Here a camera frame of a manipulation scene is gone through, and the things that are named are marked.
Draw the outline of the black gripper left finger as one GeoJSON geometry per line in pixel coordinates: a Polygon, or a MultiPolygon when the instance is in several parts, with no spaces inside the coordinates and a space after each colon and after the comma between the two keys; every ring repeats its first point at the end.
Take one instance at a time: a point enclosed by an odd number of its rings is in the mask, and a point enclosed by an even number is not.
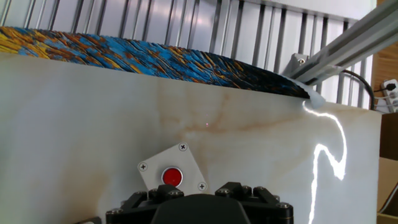
{"type": "Polygon", "coordinates": [[[150,223],[163,203],[181,197],[184,192],[173,185],[135,192],[119,208],[106,212],[106,224],[150,223]]]}

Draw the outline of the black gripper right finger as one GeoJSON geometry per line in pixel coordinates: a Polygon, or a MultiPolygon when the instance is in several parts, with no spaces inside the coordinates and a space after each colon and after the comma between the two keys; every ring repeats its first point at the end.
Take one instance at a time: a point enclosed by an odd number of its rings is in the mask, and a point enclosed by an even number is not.
{"type": "Polygon", "coordinates": [[[239,182],[227,182],[215,191],[215,195],[232,199],[242,208],[250,223],[293,224],[294,208],[281,202],[278,195],[265,187],[250,187],[239,182]]]}

